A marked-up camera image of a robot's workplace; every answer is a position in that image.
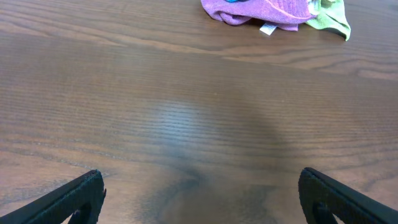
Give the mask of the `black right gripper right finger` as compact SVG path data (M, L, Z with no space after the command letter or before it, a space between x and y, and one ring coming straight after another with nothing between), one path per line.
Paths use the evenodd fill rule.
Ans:
M397 210L387 207L311 168L298 180L300 204L308 224L397 224Z

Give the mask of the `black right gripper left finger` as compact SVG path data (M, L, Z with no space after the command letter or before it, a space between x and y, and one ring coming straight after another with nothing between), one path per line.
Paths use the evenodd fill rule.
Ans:
M98 222L106 197L101 172L91 170L33 202L1 217L3 224Z

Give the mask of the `blue microfiber cloth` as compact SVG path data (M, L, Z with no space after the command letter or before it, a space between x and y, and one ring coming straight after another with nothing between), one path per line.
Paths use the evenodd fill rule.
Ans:
M248 0L225 0L226 2L246 2Z

